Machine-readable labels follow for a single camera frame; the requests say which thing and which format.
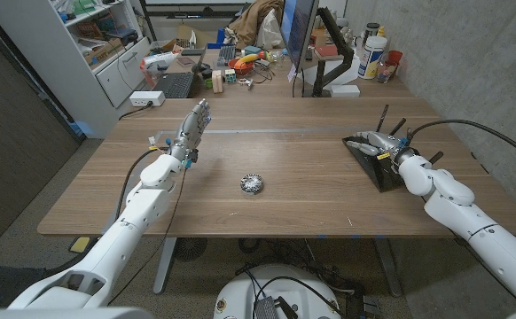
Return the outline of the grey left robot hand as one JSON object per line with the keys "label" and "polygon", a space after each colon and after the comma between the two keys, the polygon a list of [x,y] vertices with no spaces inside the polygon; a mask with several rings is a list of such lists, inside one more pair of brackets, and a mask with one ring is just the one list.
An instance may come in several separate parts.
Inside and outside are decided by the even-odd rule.
{"label": "grey left robot hand", "polygon": [[185,116],[176,132],[176,137],[168,148],[167,155],[182,160],[197,161],[197,147],[205,128],[212,120],[210,104],[203,98]]}

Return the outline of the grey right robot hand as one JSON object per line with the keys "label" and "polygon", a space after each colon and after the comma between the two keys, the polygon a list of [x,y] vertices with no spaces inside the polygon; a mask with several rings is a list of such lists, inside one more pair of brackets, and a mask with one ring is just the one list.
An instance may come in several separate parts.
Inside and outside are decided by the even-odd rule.
{"label": "grey right robot hand", "polygon": [[407,145],[406,139],[399,139],[375,131],[356,132],[352,139],[346,142],[346,145],[370,156],[387,153],[396,165],[400,165],[408,158],[417,155],[417,152]]}

